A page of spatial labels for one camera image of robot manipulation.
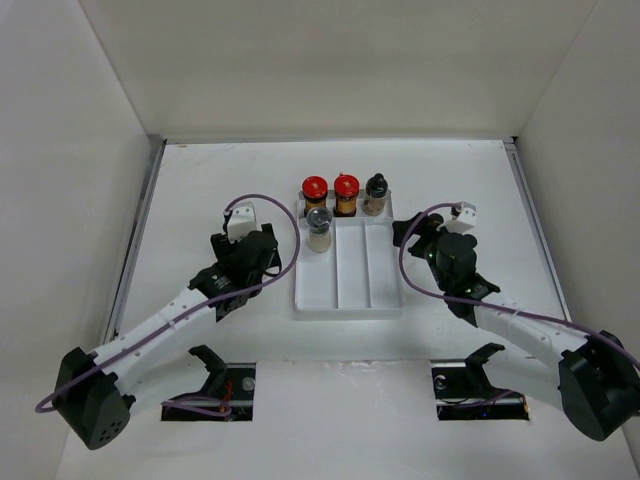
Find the black-top brown chunk grinder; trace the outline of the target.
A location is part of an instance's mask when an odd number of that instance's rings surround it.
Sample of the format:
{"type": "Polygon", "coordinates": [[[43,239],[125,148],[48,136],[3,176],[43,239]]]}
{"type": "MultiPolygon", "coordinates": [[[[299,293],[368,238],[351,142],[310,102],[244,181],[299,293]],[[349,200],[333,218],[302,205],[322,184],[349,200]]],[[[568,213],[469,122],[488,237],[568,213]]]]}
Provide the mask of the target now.
{"type": "Polygon", "coordinates": [[[382,173],[370,177],[365,185],[363,211],[370,216],[377,216],[384,210],[388,194],[388,182],[382,173]]]}

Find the red-lid sauce jar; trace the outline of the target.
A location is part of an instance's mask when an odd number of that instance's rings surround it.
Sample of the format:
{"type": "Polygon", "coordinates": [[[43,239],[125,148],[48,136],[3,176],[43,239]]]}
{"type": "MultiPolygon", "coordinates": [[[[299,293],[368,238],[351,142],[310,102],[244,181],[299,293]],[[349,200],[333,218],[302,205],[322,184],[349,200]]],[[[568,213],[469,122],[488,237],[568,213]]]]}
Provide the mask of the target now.
{"type": "Polygon", "coordinates": [[[304,198],[304,215],[316,207],[325,207],[328,196],[328,183],[318,175],[307,177],[302,182],[302,195],[304,198]]]}
{"type": "Polygon", "coordinates": [[[352,217],[357,212],[357,199],[360,192],[359,180],[346,173],[340,173],[334,180],[335,205],[337,217],[352,217]]]}

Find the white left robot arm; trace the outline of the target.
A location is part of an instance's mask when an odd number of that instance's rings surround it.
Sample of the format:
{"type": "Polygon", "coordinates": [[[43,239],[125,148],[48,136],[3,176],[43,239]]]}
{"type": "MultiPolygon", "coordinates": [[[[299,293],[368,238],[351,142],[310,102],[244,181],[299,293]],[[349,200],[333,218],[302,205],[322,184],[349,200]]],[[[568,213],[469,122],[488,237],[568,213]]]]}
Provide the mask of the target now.
{"type": "Polygon", "coordinates": [[[205,337],[257,296],[263,278],[282,262],[271,224],[235,243],[215,234],[211,243],[216,262],[168,305],[90,353],[77,347],[63,357],[56,380],[61,393],[52,405],[88,449],[106,446],[148,408],[223,400],[227,365],[205,337]]]}

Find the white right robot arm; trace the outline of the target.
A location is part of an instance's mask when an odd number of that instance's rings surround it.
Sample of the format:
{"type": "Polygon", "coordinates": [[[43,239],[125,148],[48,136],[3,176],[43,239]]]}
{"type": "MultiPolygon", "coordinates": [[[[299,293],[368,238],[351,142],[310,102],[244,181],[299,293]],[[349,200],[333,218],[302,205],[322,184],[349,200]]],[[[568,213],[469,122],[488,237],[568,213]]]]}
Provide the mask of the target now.
{"type": "Polygon", "coordinates": [[[472,327],[501,338],[470,354],[464,384],[483,396],[513,390],[563,412],[583,435],[603,441],[639,413],[639,362],[606,331],[527,311],[476,268],[475,206],[449,203],[392,223],[398,254],[426,261],[433,298],[472,327]]]}

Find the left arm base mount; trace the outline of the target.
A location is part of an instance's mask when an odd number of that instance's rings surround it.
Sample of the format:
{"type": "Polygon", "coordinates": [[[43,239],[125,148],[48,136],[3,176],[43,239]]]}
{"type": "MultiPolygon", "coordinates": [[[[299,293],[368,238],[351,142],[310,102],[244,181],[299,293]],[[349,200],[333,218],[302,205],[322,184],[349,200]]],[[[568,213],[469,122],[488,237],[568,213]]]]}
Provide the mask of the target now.
{"type": "Polygon", "coordinates": [[[249,422],[253,420],[257,383],[255,363],[226,363],[208,346],[189,350],[206,376],[200,386],[169,400],[186,407],[163,405],[163,422],[249,422]]]}

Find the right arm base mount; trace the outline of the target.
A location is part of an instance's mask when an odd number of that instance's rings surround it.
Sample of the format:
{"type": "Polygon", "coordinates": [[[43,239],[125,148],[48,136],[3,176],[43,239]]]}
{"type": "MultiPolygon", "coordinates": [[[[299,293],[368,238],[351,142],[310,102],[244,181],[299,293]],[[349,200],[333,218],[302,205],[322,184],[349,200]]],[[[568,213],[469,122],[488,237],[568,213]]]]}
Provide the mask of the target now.
{"type": "Polygon", "coordinates": [[[528,421],[524,395],[494,387],[485,364],[503,345],[488,343],[465,359],[440,360],[431,365],[436,416],[440,421],[528,421]]]}

